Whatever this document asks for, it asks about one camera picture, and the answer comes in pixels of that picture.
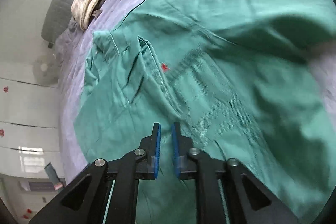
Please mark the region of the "white round fan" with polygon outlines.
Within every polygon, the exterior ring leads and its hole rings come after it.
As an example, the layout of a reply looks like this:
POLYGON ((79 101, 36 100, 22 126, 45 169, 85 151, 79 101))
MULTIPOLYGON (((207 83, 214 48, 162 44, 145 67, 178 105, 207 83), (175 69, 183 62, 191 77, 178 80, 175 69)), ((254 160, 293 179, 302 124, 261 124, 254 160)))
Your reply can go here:
POLYGON ((53 85, 59 78, 59 64, 51 53, 39 56, 33 63, 33 75, 38 84, 53 85))

